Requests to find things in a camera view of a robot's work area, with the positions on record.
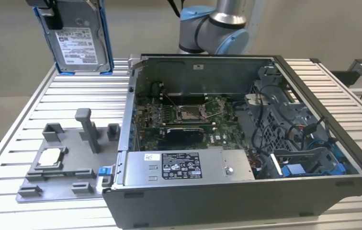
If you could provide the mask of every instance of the motherboard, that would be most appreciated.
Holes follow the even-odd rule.
[[[244,104],[223,96],[140,98],[136,127],[140,151],[195,150],[221,147],[248,150],[233,113]]]

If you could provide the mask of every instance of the slotted aluminum table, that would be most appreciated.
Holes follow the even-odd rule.
[[[288,64],[362,148],[362,102],[324,66],[308,59]],[[92,109],[96,126],[120,123],[127,92],[127,60],[115,60],[112,76],[60,76],[48,72],[0,143],[0,229],[116,229],[103,199],[17,204],[15,195],[45,123],[79,127],[75,109]],[[180,226],[173,229],[362,229],[362,196],[343,199],[319,217]]]

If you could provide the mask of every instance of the power supply label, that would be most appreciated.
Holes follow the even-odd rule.
[[[201,167],[197,152],[163,153],[163,178],[196,179],[201,178]]]

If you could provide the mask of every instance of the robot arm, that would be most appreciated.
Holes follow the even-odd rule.
[[[240,54],[247,42],[245,0],[217,0],[216,8],[192,6],[180,12],[180,54]]]

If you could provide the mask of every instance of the barcode label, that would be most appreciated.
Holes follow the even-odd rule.
[[[97,64],[97,56],[89,28],[65,27],[56,32],[56,37],[65,64]]]

